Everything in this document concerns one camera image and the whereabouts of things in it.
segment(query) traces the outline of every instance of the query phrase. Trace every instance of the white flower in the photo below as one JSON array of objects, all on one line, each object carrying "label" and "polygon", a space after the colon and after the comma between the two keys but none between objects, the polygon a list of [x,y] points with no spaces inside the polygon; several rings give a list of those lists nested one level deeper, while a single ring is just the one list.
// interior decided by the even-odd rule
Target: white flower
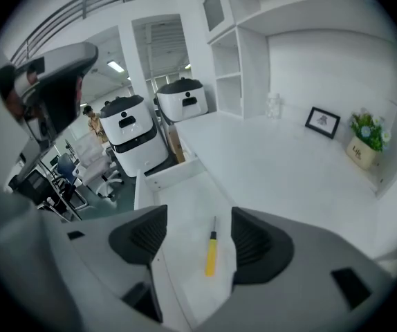
[{"label": "white flower", "polygon": [[372,123],[373,125],[378,126],[382,124],[382,120],[380,117],[374,116],[372,117]]},{"label": "white flower", "polygon": [[391,132],[389,130],[382,131],[381,138],[383,142],[389,142],[391,140]]}]

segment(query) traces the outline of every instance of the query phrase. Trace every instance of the green leaves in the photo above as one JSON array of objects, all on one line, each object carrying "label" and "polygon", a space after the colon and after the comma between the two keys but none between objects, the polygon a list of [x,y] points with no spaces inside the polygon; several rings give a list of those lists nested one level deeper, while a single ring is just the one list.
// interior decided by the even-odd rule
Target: green leaves
[{"label": "green leaves", "polygon": [[[383,151],[383,141],[381,138],[382,126],[381,124],[375,125],[373,123],[372,115],[370,113],[363,113],[360,115],[353,113],[350,127],[357,138],[368,145],[371,149],[375,151]],[[371,130],[371,135],[367,138],[362,136],[361,130],[363,127],[369,127]]]}]

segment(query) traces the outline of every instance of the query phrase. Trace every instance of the flower pot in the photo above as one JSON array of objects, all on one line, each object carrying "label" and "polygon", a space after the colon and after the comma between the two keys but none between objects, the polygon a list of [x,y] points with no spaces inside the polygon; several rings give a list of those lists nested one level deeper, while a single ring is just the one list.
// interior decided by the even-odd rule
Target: flower pot
[{"label": "flower pot", "polygon": [[354,136],[349,143],[346,153],[358,166],[369,169],[377,156],[377,152]]}]

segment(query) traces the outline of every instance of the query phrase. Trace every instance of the cardboard box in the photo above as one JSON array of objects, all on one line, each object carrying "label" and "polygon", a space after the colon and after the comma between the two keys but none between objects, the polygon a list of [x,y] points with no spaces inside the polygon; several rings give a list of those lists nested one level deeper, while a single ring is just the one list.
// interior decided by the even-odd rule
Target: cardboard box
[{"label": "cardboard box", "polygon": [[174,153],[174,155],[177,157],[178,163],[184,163],[185,157],[183,155],[183,148],[180,144],[180,139],[178,138],[176,126],[171,125],[168,127],[167,130],[165,128],[165,134],[166,133],[167,133],[166,138],[168,141],[169,148]]}]

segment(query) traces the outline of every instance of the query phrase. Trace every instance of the drawer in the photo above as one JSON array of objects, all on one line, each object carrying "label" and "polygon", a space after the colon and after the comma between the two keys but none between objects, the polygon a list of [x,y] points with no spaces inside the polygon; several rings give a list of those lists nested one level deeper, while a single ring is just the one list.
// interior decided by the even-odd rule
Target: drawer
[{"label": "drawer", "polygon": [[191,147],[185,142],[184,139],[182,139],[180,136],[178,136],[180,139],[180,145],[182,146],[183,149],[183,155],[185,157],[186,161],[191,161],[196,158],[196,154],[191,150]]},{"label": "drawer", "polygon": [[[230,236],[232,205],[197,158],[148,177],[137,175],[134,208],[163,204],[167,205],[168,220],[160,251],[178,305],[190,328],[195,329],[230,296],[236,270],[235,246]],[[216,274],[206,277],[205,262],[214,216]],[[172,305],[173,299],[161,291],[161,282],[156,281],[162,268],[153,263],[154,283],[164,322],[174,328],[178,314],[170,314],[167,306],[168,300]]]}]

